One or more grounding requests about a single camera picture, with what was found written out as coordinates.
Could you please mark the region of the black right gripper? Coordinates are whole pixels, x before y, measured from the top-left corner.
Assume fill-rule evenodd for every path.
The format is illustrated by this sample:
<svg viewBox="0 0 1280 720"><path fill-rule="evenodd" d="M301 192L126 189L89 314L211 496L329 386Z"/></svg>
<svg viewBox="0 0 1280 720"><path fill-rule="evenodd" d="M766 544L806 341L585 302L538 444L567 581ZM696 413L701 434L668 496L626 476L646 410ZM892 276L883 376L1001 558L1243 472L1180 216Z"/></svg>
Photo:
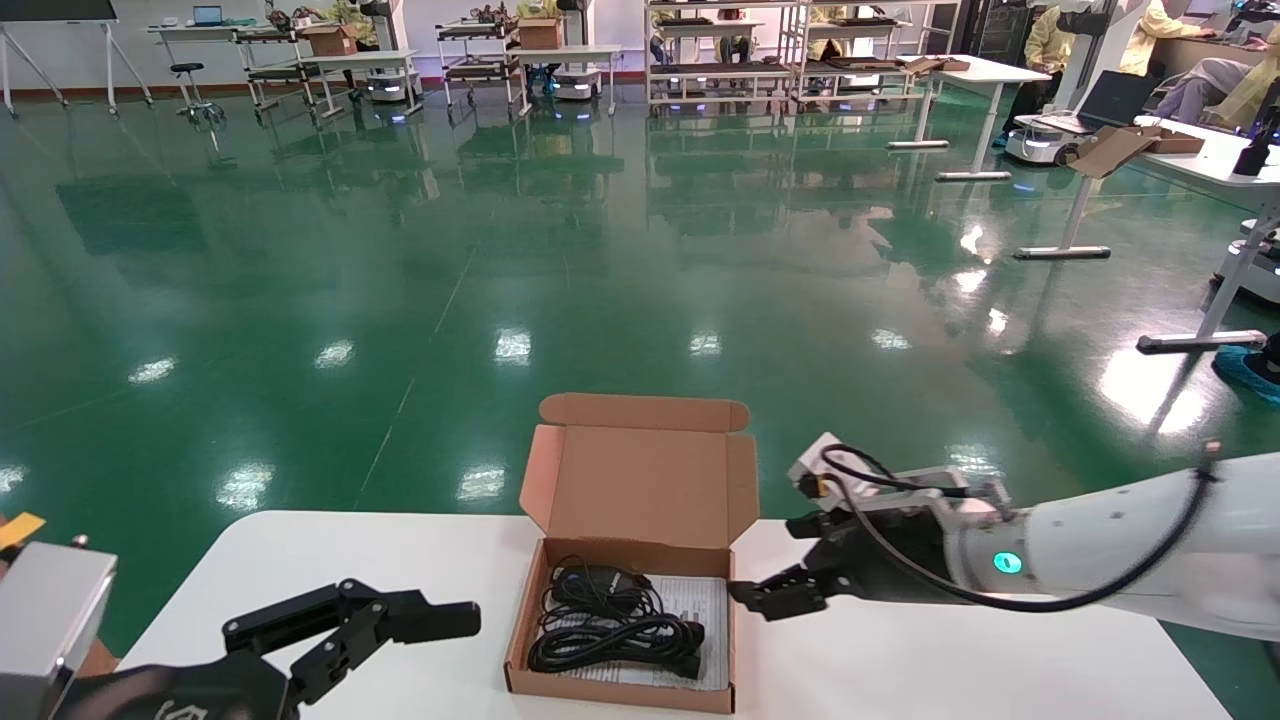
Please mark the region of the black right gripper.
<svg viewBox="0 0 1280 720"><path fill-rule="evenodd" d="M787 520L797 541L833 542L833 573L794 565L762 582L728 582L730 598L768 623L827 610L833 594L867 601L955 601L956 597L919 578L893 559L891 550L942 580L952 582L945 530L932 512L870 512L874 539L854 512L836 509Z"/></svg>

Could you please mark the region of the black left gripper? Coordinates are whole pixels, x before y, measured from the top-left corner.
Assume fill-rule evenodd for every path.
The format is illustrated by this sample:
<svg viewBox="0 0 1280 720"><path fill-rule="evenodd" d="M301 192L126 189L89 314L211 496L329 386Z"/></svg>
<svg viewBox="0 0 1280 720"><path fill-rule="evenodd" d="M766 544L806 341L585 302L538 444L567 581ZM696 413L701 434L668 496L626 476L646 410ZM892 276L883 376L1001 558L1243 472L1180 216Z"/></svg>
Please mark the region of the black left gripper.
<svg viewBox="0 0 1280 720"><path fill-rule="evenodd" d="M431 603L421 591L376 591L344 579L227 621L224 647L237 652L216 661L77 679L55 717L297 719L298 705L319 702L384 644L467 638L481 626L475 602ZM291 682L253 655L316 637L321 644L291 665Z"/></svg>

